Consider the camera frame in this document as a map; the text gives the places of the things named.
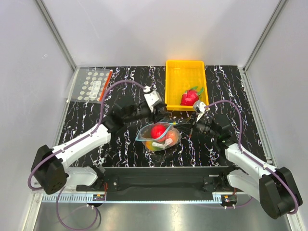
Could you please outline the red apple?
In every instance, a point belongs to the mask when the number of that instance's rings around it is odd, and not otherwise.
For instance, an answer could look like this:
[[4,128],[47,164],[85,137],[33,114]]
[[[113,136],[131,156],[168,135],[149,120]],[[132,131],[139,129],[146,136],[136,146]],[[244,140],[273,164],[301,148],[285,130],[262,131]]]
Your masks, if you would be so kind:
[[166,131],[166,127],[164,125],[154,125],[151,129],[151,137],[153,139],[157,139]]

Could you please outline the peach fruit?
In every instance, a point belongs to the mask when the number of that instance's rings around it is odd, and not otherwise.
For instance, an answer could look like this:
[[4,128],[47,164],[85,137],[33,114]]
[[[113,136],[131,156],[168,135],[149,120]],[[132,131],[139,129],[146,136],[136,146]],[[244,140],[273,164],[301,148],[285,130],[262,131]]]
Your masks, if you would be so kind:
[[175,131],[175,130],[170,130],[170,131],[168,131],[167,134],[166,134],[166,139],[167,139],[167,140],[168,140],[168,139],[172,139],[171,145],[176,144],[176,143],[178,142],[178,140],[179,140],[178,132]]

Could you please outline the clear blue zip bag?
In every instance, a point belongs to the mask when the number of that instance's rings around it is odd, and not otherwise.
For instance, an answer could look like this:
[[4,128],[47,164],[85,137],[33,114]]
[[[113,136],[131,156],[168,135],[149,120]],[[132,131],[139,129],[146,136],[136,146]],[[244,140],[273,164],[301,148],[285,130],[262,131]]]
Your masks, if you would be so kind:
[[[141,142],[144,146],[145,146],[145,142],[146,141],[153,141],[153,145],[154,146],[157,146],[157,147],[162,147],[163,150],[165,149],[168,149],[176,144],[179,143],[180,139],[181,139],[181,134],[180,132],[175,128],[176,126],[176,122],[173,122],[173,123],[168,123],[168,122],[159,122],[159,123],[152,123],[152,124],[148,124],[148,125],[145,125],[144,127],[142,127],[138,133],[137,133],[137,136],[135,138],[135,141],[139,141]],[[151,137],[151,129],[154,125],[164,125],[166,127],[166,131],[162,134],[162,136],[160,136],[159,138],[157,139],[153,139]],[[174,145],[171,145],[172,143],[172,139],[166,139],[166,134],[168,131],[170,130],[175,130],[178,132],[178,135],[179,135],[179,140],[176,144]]]

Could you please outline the orange green mango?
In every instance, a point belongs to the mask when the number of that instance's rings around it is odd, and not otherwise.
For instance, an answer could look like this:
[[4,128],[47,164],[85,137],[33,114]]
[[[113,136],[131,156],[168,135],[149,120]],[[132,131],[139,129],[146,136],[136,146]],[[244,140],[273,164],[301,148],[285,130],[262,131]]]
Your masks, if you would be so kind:
[[157,146],[154,146],[153,145],[153,141],[146,141],[145,142],[145,147],[148,151],[151,151],[151,152],[157,152],[157,151],[161,151],[163,150],[162,147],[157,147]]

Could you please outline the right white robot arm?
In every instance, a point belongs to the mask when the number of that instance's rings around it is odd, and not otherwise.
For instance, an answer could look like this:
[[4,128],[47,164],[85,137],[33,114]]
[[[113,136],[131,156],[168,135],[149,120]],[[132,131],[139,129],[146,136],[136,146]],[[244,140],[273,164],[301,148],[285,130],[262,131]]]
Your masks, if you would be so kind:
[[200,119],[197,122],[181,122],[176,128],[186,134],[196,133],[212,139],[219,155],[232,163],[218,179],[222,190],[236,188],[245,192],[259,201],[273,219],[294,214],[303,204],[291,171],[268,164],[247,151],[232,138],[229,124]]

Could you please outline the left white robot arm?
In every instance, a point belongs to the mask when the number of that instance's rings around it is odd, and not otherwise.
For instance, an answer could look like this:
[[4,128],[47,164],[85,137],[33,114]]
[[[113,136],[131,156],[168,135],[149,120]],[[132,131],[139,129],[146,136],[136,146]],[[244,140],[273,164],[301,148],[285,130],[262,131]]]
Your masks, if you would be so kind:
[[89,131],[53,148],[41,146],[31,167],[29,188],[43,190],[46,194],[54,194],[68,186],[83,186],[93,191],[102,189],[105,183],[103,169],[71,167],[71,164],[93,149],[109,143],[128,123],[146,118],[156,123],[167,115],[165,103],[154,106],[149,106],[146,101],[138,105],[115,104]]

